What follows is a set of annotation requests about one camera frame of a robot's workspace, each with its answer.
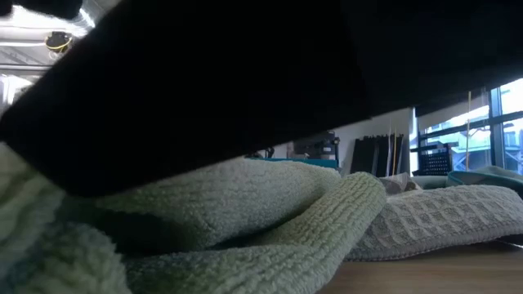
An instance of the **wooden table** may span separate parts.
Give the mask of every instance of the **wooden table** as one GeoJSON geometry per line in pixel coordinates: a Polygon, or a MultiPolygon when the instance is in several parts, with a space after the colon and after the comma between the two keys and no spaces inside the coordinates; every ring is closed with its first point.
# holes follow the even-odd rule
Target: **wooden table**
{"type": "Polygon", "coordinates": [[[402,261],[345,262],[320,294],[523,293],[523,248],[493,242],[402,261]]]}

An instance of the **black fabric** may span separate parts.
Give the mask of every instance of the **black fabric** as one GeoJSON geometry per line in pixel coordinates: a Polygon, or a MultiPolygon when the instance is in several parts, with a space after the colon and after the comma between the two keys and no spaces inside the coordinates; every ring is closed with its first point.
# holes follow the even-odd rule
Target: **black fabric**
{"type": "MultiPolygon", "coordinates": [[[[32,11],[71,20],[78,15],[82,0],[15,0],[14,4],[32,11]]],[[[12,5],[11,0],[0,0],[0,16],[11,13],[12,5]]]]}
{"type": "Polygon", "coordinates": [[[365,137],[363,140],[356,139],[352,154],[351,173],[368,172],[375,175],[374,157],[378,152],[378,143],[372,137],[365,137]]]}
{"type": "MultiPolygon", "coordinates": [[[[374,174],[377,177],[386,176],[387,175],[387,158],[389,154],[389,142],[387,140],[386,136],[379,136],[374,138],[378,144],[378,161],[376,162],[376,173],[374,174]]],[[[394,144],[391,144],[391,159],[392,159],[392,150],[394,148],[394,144]]]]}
{"type": "Polygon", "coordinates": [[[519,78],[521,5],[123,0],[0,136],[70,193],[113,193],[519,78]]]}
{"type": "MultiPolygon", "coordinates": [[[[471,98],[477,98],[481,95],[481,89],[471,90],[471,98]]],[[[439,97],[437,99],[423,101],[420,105],[416,106],[416,117],[435,112],[440,109],[445,109],[452,105],[468,101],[468,91],[463,91],[458,94],[447,95],[439,97]]]]}
{"type": "Polygon", "coordinates": [[[70,193],[111,194],[369,118],[338,4],[142,3],[116,6],[0,122],[70,193]]]}

